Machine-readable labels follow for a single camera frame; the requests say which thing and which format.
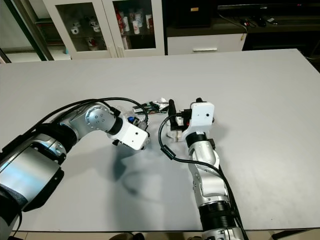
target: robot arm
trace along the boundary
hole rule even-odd
[[[197,98],[190,109],[176,113],[173,100],[169,101],[170,125],[168,136],[176,142],[186,142],[191,160],[176,158],[176,155],[161,143],[161,150],[171,159],[189,163],[193,178],[195,201],[200,213],[203,240],[243,240],[246,233],[237,223],[238,210],[232,206],[233,195],[227,188],[227,180],[220,170],[220,159],[213,139],[207,134],[214,121],[215,106]]]
[[[81,138],[104,131],[115,144],[140,150],[149,141],[146,128],[135,116],[94,102],[66,111],[9,143],[0,154],[0,239],[9,237],[21,211],[45,204],[64,176],[60,165]]]

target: gray tabletop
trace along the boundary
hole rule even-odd
[[[56,108],[87,98],[196,97],[215,105],[210,131],[247,230],[320,227],[320,74],[295,49],[12,63],[0,67],[0,147]],[[114,105],[130,105],[113,102]],[[150,118],[144,151],[83,138],[65,177],[25,231],[201,230],[188,166],[167,159]],[[165,139],[180,156],[184,144]]]

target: cabinet door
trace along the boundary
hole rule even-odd
[[[240,52],[246,34],[168,37],[168,55]]]
[[[160,0],[102,0],[119,57],[165,54]]]
[[[101,0],[44,0],[72,59],[116,58]]]

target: wall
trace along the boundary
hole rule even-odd
[[[33,50],[3,0],[0,0],[0,48],[5,53]]]

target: black wire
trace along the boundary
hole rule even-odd
[[[251,20],[249,20],[248,22],[249,22],[249,26],[250,26],[251,28],[257,27],[257,25],[254,24]]]
[[[9,198],[11,201],[14,202],[14,204],[16,205],[16,209],[18,210],[17,214],[19,216],[19,224],[18,224],[18,227],[16,228],[16,230],[14,231],[14,234],[12,235],[14,237],[17,234],[17,232],[19,231],[21,223],[22,223],[21,207],[17,203],[16,199],[4,187],[0,186],[0,190],[2,191],[2,193],[4,193],[6,195],[7,198]]]
[[[248,33],[248,29],[246,28],[246,26],[243,26],[243,25],[241,25],[241,24],[238,24],[238,23],[236,23],[236,22],[234,22],[234,21],[232,21],[232,20],[230,20],[230,19],[222,16],[219,12],[217,12],[217,14],[220,16],[220,18],[228,21],[229,23],[232,23],[233,25],[236,25],[236,26],[238,26],[238,27],[240,27],[240,28],[244,28],[244,29],[245,29],[245,32]]]
[[[171,118],[175,118],[177,116],[178,116],[177,114],[173,114],[173,115],[167,116],[161,122],[161,124],[159,126],[159,130],[158,130],[158,142],[159,142],[160,148],[161,149],[168,149],[168,151],[170,151],[171,153],[173,153],[173,151],[168,146],[163,144],[162,139],[161,139],[161,135],[162,135],[162,131],[163,131],[163,128],[164,128],[166,122],[169,121]],[[240,213],[239,213],[239,209],[238,209],[238,206],[237,206],[237,203],[236,203],[236,200],[235,200],[235,196],[234,196],[234,194],[233,194],[233,192],[231,190],[231,186],[230,186],[230,184],[229,184],[224,172],[222,171],[221,167],[219,167],[219,169],[218,169],[215,166],[213,166],[213,165],[211,165],[211,164],[209,164],[207,162],[182,159],[182,158],[176,157],[175,154],[172,156],[172,159],[177,161],[177,162],[180,162],[180,163],[203,165],[203,166],[206,166],[208,168],[213,169],[214,171],[216,171],[219,174],[220,178],[224,181],[224,184],[225,184],[225,186],[227,188],[228,196],[229,196],[229,200],[230,200],[230,206],[231,206],[232,209],[234,209],[234,213],[236,215],[235,220],[236,220],[238,226],[241,229],[241,232],[243,234],[244,239],[245,240],[249,240],[249,238],[247,236],[247,233],[246,233],[246,231],[244,229],[241,217],[240,217]]]
[[[24,135],[26,134],[30,134],[33,130],[35,130],[40,124],[42,124],[44,121],[48,120],[49,118],[51,118],[52,116],[60,113],[61,111],[70,108],[69,110],[65,111],[64,113],[62,113],[59,116],[59,119],[61,119],[62,117],[66,116],[67,114],[71,113],[72,111],[74,111],[75,109],[82,107],[86,104],[89,103],[96,103],[96,102],[104,102],[104,101],[113,101],[113,100],[120,100],[120,101],[126,101],[126,102],[131,102],[133,104],[136,104],[138,107],[140,107],[143,110],[144,113],[144,122],[148,123],[148,112],[147,110],[137,101],[132,100],[130,98],[126,98],[126,97],[105,97],[105,98],[98,98],[98,99],[85,99],[85,100],[81,100],[81,101],[76,101],[73,103],[70,103],[68,105],[62,106],[60,108],[58,108],[57,110],[52,111],[51,113],[49,113],[48,115],[46,115],[45,117],[43,117],[40,121],[38,121],[35,125],[33,125],[29,130],[27,130]]]

